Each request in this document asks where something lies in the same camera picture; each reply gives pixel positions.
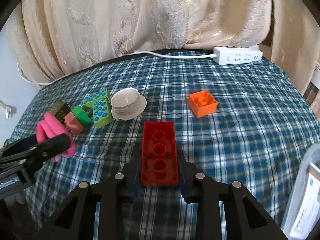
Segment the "short pink foam roller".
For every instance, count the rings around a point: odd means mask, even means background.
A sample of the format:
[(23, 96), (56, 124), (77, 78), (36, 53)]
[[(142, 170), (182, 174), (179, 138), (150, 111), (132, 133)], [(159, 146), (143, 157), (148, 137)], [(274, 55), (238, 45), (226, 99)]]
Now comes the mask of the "short pink foam roller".
[(59, 122), (59, 120), (52, 115), (50, 112), (46, 112), (44, 114), (44, 119), (39, 121), (36, 125), (36, 140), (38, 143), (44, 142), (47, 139), (53, 138), (60, 134), (66, 134), (71, 140), (71, 145), (68, 150), (62, 152), (51, 160), (54, 162), (59, 162), (62, 157), (69, 158), (73, 156), (76, 152), (76, 144), (71, 137), (71, 135), (67, 132), (67, 129)]

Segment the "green pink brick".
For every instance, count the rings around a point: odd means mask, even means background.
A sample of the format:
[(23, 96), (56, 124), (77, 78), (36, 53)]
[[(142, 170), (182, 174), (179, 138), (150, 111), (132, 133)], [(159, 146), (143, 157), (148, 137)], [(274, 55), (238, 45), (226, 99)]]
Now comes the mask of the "green pink brick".
[(92, 124), (91, 118), (85, 110), (77, 105), (64, 117), (67, 130), (73, 135), (79, 135), (86, 127)]

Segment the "white medicine box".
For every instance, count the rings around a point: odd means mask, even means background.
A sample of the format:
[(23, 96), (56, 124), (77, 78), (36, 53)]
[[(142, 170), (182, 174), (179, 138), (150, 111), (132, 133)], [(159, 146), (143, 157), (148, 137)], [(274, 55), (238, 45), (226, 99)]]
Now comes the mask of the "white medicine box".
[(317, 222), (319, 212), (319, 168), (310, 163), (306, 173), (306, 185), (297, 217), (290, 231), (295, 239), (306, 239)]

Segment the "green blue-dotted block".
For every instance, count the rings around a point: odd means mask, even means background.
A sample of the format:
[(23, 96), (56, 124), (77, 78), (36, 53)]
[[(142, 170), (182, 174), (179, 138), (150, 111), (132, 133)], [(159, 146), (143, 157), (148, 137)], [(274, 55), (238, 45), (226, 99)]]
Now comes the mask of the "green blue-dotted block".
[(96, 128), (102, 128), (112, 122), (110, 104), (107, 98), (101, 98), (93, 103), (93, 124)]
[(103, 88), (93, 94), (84, 97), (82, 101), (83, 109), (92, 109), (98, 105), (99, 102), (105, 102), (110, 99), (110, 91), (107, 88)]

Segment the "red toy brick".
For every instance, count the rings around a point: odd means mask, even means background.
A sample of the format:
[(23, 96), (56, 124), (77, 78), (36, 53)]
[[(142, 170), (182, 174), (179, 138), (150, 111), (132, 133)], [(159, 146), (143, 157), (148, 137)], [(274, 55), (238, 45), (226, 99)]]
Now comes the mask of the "red toy brick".
[(144, 123), (140, 180), (144, 186), (178, 184), (177, 146), (172, 121)]

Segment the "white plastic cap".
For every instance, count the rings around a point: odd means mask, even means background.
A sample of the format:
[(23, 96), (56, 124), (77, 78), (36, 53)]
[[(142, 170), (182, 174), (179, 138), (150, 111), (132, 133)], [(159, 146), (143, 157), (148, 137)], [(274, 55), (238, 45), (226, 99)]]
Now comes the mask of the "white plastic cap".
[(135, 88), (124, 88), (116, 92), (110, 101), (113, 118), (131, 120), (143, 113), (147, 101)]

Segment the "orange toy brick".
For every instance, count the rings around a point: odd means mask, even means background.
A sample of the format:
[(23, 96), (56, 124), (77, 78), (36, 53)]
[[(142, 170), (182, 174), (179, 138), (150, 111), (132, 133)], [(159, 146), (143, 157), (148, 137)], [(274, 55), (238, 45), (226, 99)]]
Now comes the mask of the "orange toy brick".
[(218, 102), (210, 92), (203, 90), (189, 94), (188, 105), (197, 118), (213, 114), (217, 110)]

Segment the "dark green printed box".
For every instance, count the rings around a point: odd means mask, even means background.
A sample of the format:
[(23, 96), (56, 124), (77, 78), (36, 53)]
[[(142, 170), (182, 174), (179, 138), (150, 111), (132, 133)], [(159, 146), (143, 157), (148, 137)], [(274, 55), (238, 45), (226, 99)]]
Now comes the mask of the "dark green printed box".
[(65, 121), (65, 116), (71, 111), (68, 103), (59, 100), (56, 101), (49, 109), (49, 112), (59, 120), (62, 124)]

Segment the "clear plastic bowl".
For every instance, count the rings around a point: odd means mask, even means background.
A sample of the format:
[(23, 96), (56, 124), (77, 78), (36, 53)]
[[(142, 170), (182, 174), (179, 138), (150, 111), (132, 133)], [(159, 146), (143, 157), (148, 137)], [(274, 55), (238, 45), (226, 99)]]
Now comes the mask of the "clear plastic bowl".
[[(302, 202), (303, 192), (306, 185), (306, 173), (310, 163), (314, 163), (319, 168), (319, 144), (311, 146), (300, 165), (295, 184), (290, 193), (289, 201), (285, 209), (284, 217), (281, 223), (281, 230), (288, 239), (295, 239), (290, 236), (290, 231), (297, 217), (297, 213)], [(317, 222), (306, 239), (319, 239), (319, 212)]]

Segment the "blue plaid tablecloth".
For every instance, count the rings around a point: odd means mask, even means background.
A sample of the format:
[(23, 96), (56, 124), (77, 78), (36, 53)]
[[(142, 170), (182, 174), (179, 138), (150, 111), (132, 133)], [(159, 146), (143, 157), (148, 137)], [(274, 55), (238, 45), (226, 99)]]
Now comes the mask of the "blue plaid tablecloth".
[[(119, 90), (135, 88), (146, 108), (132, 120), (114, 118), (102, 128), (90, 125), (71, 135), (75, 154), (49, 159), (34, 173), (25, 199), (36, 235), (80, 182), (97, 184), (120, 172), (134, 145), (142, 153), (145, 122), (168, 121), (186, 161), (217, 182), (241, 182), (280, 227), (304, 155), (319, 144), (319, 121), (280, 67), (265, 60), (221, 66), (195, 51), (96, 66), (41, 89), (10, 142), (34, 135), (56, 101), (82, 106), (84, 97), (103, 88), (110, 91), (109, 104)], [(203, 90), (218, 106), (197, 118), (189, 94)], [(144, 186), (140, 173), (141, 167), (133, 202), (122, 204), (124, 239), (196, 239), (197, 204), (184, 201), (179, 182)]]

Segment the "cream patterned curtain left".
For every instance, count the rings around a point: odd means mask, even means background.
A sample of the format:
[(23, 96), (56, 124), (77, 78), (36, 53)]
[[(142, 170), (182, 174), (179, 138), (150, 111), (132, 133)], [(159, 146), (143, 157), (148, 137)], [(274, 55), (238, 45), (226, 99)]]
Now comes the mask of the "cream patterned curtain left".
[(53, 81), (135, 51), (250, 47), (272, 0), (22, 0), (7, 37), (24, 75)]

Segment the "white tower heater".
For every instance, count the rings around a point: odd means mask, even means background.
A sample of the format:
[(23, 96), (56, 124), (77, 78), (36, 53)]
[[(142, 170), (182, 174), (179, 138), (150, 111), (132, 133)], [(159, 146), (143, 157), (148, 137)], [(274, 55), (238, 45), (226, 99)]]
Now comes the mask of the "white tower heater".
[(311, 104), (313, 103), (313, 101), (317, 96), (317, 93), (319, 92), (319, 83), (320, 83), (319, 75), (320, 75), (319, 63), (317, 62), (311, 81), (303, 95), (304, 100), (307, 102), (309, 106), (311, 106)]

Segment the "white power strip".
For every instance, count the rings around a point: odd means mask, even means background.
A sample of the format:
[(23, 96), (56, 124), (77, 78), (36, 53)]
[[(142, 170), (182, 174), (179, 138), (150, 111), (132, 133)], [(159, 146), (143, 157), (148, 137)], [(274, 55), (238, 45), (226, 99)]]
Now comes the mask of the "white power strip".
[(214, 61), (219, 65), (242, 64), (260, 61), (263, 58), (263, 52), (258, 48), (228, 48), (215, 47), (213, 53), (216, 55)]

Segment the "cream curtain right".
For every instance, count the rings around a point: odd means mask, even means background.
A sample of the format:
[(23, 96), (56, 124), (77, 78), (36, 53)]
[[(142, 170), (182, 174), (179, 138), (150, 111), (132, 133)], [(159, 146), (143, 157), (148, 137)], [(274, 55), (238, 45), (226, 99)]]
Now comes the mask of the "cream curtain right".
[(261, 46), (303, 95), (319, 59), (319, 25), (302, 0), (271, 0), (271, 24)]

